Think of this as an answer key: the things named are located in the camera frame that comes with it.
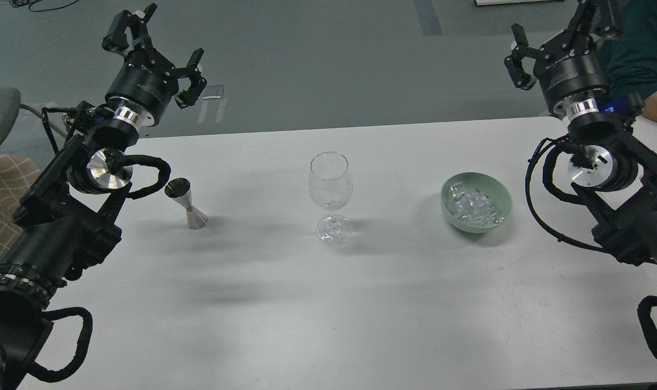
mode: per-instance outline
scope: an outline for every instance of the wine glass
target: wine glass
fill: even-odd
[[[309,195],[324,210],[338,210],[353,195],[353,179],[348,170],[348,159],[336,152],[324,152],[314,157],[310,165]],[[327,215],[317,225],[317,233],[326,244],[343,244],[353,228],[346,217]]]

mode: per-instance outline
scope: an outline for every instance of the floor stripe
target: floor stripe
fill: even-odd
[[[432,5],[432,0],[413,0],[413,4],[415,5],[417,19],[420,21],[422,35],[425,35],[425,37],[443,35],[440,20],[437,19],[437,13],[435,12],[434,5]]]

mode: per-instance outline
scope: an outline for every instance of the dark green sleeve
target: dark green sleeve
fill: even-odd
[[[625,32],[611,42],[606,66],[610,95],[639,92],[646,99],[657,91],[657,0],[631,0],[622,17]]]

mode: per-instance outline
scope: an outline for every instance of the white table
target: white table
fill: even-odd
[[[639,128],[657,151],[657,126]],[[28,376],[21,388],[657,381],[636,317],[657,294],[657,266],[557,243],[527,210],[526,161],[541,138],[564,133],[557,119],[529,118],[140,140],[128,152],[167,160],[210,222],[189,230],[162,192],[129,200],[117,221],[123,241],[49,306],[92,311],[87,360],[64,382]],[[307,188],[311,158],[328,150],[348,157],[355,183],[340,213],[356,232],[337,247],[316,237],[326,213]],[[152,182],[147,170],[136,171],[136,187]],[[512,218],[486,235],[449,225],[439,191],[462,171],[503,182]],[[591,242],[589,212],[551,198],[539,175],[534,198],[547,222]],[[73,356],[79,322],[66,322],[38,359],[48,368]]]

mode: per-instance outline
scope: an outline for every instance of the bowl of ice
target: bowl of ice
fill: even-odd
[[[441,195],[445,217],[464,232],[489,232],[512,214],[507,188],[484,173],[465,172],[448,178]]]

